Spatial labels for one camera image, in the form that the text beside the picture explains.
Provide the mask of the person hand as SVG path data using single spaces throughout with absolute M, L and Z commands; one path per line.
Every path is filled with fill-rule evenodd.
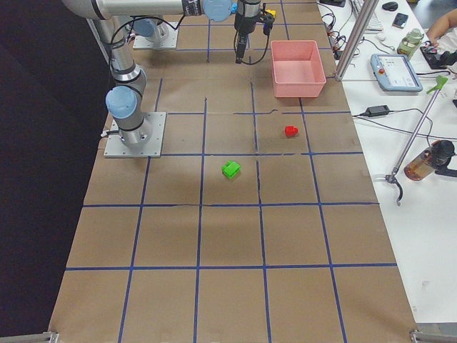
M 438 39 L 440 39 L 449 29 L 456 27 L 456 22 L 457 9 L 454 9 L 438 18 L 426 33 L 430 42 L 437 45 Z

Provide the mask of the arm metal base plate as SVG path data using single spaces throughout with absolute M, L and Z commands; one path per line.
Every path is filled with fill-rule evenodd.
M 178 31 L 155 19 L 142 19 L 134 23 L 134 50 L 176 49 Z
M 166 112 L 144 112 L 143 124 L 135 131 L 122 131 L 116 121 L 106 139 L 106 158 L 160 158 L 166 127 Z

